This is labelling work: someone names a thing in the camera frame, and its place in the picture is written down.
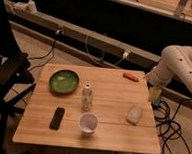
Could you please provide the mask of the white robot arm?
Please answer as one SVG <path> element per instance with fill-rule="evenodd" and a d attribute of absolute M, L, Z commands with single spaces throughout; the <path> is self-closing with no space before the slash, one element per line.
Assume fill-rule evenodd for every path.
<path fill-rule="evenodd" d="M 154 102 L 175 76 L 192 94 L 192 47 L 169 45 L 162 50 L 158 65 L 145 75 L 151 85 L 148 101 Z"/>

